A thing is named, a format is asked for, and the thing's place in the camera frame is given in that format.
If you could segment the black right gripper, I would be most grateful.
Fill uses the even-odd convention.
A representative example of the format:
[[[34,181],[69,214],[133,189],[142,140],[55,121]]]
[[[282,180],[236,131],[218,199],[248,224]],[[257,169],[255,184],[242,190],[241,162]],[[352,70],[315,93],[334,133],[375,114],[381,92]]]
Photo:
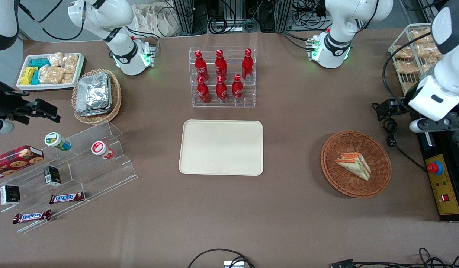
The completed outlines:
[[[57,107],[42,99],[35,99],[29,103],[23,99],[27,96],[29,96],[29,92],[25,90],[16,91],[0,81],[0,119],[17,121],[22,124],[29,124],[29,117],[44,118],[55,123],[61,122]],[[29,103],[30,109],[29,117],[20,115],[18,112],[20,108],[25,109],[27,103]]]

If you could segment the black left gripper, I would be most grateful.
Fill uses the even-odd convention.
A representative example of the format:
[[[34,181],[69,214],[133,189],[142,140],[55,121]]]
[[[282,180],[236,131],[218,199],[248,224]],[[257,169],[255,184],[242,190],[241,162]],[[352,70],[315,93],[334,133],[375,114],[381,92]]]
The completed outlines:
[[[412,113],[413,109],[407,102],[396,100],[385,100],[382,103],[376,103],[376,113],[378,121],[383,121],[391,117],[397,117],[402,114]]]

